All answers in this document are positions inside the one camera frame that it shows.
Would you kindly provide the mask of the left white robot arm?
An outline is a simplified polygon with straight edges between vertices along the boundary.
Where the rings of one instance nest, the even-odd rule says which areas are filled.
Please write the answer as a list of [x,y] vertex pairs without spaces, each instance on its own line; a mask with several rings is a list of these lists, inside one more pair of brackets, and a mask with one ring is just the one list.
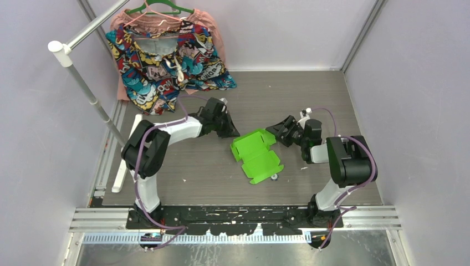
[[157,192],[157,172],[163,165],[170,145],[195,139],[215,132],[225,139],[239,137],[227,102],[224,98],[209,98],[193,113],[169,122],[153,123],[141,120],[125,144],[121,158],[132,174],[136,206],[142,210],[140,222],[149,229],[158,227],[162,220],[156,210],[161,205]]

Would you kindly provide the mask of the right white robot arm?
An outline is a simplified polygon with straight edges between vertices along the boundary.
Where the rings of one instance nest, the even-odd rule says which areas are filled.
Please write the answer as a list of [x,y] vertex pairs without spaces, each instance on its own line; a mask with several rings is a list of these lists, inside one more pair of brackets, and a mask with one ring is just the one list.
[[329,220],[329,214],[341,209],[342,201],[353,191],[377,179],[377,165],[361,135],[321,138],[322,123],[304,117],[297,121],[288,116],[266,128],[286,147],[296,144],[307,164],[326,163],[330,180],[308,203],[308,222],[320,228]]

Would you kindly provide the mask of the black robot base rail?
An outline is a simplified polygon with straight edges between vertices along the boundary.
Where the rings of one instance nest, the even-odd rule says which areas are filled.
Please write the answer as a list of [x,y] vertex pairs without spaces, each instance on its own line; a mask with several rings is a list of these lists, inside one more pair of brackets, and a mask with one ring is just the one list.
[[129,212],[126,229],[165,229],[177,233],[185,226],[186,235],[248,236],[259,227],[265,236],[301,234],[302,230],[319,229],[327,232],[344,223],[341,212],[320,211],[313,202],[307,206],[161,206],[147,218],[138,206]]

